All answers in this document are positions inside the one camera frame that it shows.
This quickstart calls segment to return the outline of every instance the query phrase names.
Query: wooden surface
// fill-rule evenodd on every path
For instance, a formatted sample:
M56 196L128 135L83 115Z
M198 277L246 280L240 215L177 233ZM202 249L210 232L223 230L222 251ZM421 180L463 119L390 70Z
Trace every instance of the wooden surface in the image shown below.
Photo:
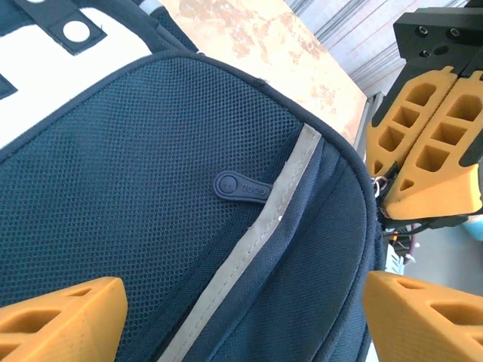
M351 143L365 95L283 0L161 0L209 57L267 81Z

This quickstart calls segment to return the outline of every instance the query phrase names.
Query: zipper pull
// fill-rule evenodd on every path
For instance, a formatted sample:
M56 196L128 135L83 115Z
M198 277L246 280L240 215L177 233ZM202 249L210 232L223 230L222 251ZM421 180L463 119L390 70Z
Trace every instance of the zipper pull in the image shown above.
M227 201L265 204L271 191L272 185L233 171L223 171L214 180L214 193Z

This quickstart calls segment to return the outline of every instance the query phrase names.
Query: navy blue backpack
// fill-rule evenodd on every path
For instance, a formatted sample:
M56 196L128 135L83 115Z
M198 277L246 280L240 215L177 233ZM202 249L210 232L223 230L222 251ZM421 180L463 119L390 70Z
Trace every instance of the navy blue backpack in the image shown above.
M0 190L0 307L116 276L118 361L365 359L361 159L164 8L0 0Z

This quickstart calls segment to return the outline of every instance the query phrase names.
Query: screw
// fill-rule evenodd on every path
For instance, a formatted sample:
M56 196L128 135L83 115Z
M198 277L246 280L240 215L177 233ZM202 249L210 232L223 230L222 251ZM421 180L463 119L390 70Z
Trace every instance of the screw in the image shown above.
M417 31L420 32L421 35L428 35L428 29L425 28L424 26L418 26Z
M458 36L460 36L460 30L456 28L452 28L450 30L450 34L453 36L453 38L457 38Z

